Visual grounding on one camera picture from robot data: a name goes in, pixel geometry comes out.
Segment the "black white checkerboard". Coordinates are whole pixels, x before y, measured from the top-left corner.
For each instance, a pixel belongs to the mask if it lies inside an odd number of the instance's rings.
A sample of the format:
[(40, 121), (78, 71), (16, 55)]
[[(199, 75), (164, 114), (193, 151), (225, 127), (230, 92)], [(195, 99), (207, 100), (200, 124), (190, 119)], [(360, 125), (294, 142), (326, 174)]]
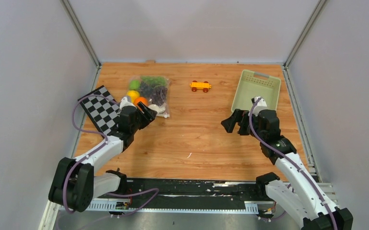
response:
[(120, 103), (117, 103), (104, 85), (91, 91), (80, 102), (86, 115), (92, 121), (98, 132), (109, 136), (117, 127), (118, 117), (121, 112)]

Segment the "fake yellow lemon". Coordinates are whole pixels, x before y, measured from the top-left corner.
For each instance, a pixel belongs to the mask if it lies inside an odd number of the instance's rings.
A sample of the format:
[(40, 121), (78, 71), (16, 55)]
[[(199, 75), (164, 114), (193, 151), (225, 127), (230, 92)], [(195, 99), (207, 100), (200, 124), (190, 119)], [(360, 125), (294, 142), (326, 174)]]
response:
[(136, 90), (129, 90), (126, 93), (126, 96), (130, 98), (131, 102), (134, 103), (134, 101), (140, 97), (140, 93)]

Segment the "green fake grapes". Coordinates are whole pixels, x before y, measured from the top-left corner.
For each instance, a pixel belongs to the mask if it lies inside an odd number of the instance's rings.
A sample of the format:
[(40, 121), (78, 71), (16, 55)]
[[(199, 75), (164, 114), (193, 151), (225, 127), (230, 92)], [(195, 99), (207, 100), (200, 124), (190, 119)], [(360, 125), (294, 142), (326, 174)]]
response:
[(168, 84), (168, 80), (163, 76), (141, 76), (140, 79), (151, 87), (165, 87)]

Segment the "fake orange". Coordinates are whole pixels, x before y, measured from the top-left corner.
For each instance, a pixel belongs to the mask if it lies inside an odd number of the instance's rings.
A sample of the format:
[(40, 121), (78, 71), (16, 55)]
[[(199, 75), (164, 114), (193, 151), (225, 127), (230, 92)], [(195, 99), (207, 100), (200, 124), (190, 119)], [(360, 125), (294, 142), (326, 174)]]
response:
[(138, 97), (133, 102), (136, 107), (138, 107), (139, 103), (143, 103), (145, 106), (149, 105), (149, 101), (145, 97)]

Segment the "yellow toy car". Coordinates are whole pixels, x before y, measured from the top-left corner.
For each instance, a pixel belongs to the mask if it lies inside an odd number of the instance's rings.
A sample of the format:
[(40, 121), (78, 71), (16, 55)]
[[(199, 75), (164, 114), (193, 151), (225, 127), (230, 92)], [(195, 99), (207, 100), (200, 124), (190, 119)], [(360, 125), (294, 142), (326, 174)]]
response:
[(192, 81), (189, 84), (191, 91), (197, 92), (198, 90), (202, 90), (203, 92), (209, 92), (209, 90), (212, 88), (212, 85), (208, 82), (198, 82), (196, 80)]

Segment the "fake green lime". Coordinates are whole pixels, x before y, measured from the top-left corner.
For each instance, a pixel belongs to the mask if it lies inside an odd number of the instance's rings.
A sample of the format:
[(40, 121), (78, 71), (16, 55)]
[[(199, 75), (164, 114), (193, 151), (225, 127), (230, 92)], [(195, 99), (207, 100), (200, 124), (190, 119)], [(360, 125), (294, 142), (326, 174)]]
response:
[(132, 80), (130, 81), (129, 83), (129, 90), (130, 91), (137, 91), (139, 88), (140, 88), (140, 85), (141, 85), (141, 81), (139, 80)]

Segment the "pale green plastic basket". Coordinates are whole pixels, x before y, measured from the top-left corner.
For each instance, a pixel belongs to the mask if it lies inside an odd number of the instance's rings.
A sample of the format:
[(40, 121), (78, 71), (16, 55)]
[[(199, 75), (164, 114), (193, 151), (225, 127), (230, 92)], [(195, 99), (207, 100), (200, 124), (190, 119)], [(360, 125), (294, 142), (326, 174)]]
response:
[(253, 105), (251, 99), (254, 97), (262, 97), (269, 109), (277, 110), (280, 88), (280, 78), (244, 69), (231, 105), (231, 112), (235, 109), (250, 110)]

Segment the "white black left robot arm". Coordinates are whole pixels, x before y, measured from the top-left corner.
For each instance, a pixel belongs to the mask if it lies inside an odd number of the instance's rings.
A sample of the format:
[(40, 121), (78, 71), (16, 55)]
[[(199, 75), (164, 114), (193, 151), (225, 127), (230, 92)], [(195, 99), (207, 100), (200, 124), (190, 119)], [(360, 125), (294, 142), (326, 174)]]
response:
[(119, 170), (96, 172), (114, 156), (125, 151), (138, 130), (155, 120), (157, 112), (143, 103), (126, 105), (117, 116), (117, 125), (103, 141), (74, 159), (64, 157), (58, 163), (48, 193), (49, 201), (63, 205), (70, 212), (83, 212), (94, 198), (112, 193), (117, 198), (128, 192), (127, 176)]

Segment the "clear zip top bag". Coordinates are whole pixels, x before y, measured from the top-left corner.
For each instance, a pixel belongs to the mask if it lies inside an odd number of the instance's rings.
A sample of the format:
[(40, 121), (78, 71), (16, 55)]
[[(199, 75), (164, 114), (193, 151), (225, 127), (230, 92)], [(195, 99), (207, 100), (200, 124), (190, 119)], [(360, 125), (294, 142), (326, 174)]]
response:
[(126, 96), (134, 105), (143, 103), (157, 112), (157, 116), (169, 118), (168, 89), (170, 82), (165, 76), (140, 75), (128, 82)]

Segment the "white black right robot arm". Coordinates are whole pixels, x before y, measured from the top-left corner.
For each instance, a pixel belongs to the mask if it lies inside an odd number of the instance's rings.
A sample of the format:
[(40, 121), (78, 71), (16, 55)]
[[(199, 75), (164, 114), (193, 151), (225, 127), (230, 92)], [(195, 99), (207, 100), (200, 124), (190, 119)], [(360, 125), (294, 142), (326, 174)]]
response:
[(221, 125), (228, 133), (239, 125), (239, 135), (259, 140), (262, 153), (289, 180), (291, 188), (273, 172), (258, 176), (255, 193), (259, 199), (270, 198), (280, 204), (302, 230), (352, 229), (352, 213), (327, 196), (304, 167), (296, 148), (281, 135), (276, 111), (251, 113), (236, 109)]

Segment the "white fake garlic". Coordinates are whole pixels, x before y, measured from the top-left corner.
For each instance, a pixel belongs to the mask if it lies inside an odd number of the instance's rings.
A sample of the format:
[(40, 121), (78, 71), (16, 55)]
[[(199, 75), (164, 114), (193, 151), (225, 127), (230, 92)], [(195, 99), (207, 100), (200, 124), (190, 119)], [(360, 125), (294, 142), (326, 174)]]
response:
[(165, 115), (166, 107), (164, 105), (159, 106), (157, 104), (150, 104), (148, 108), (153, 111), (156, 111), (158, 116)]

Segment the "dark purple fake grapes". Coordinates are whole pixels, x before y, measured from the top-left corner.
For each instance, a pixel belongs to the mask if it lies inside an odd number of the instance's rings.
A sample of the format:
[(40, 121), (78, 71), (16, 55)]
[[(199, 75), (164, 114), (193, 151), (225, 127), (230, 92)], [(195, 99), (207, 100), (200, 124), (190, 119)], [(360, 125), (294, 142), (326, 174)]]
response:
[(142, 97), (148, 98), (152, 104), (161, 106), (164, 103), (167, 103), (167, 87), (151, 87), (142, 81), (138, 91)]

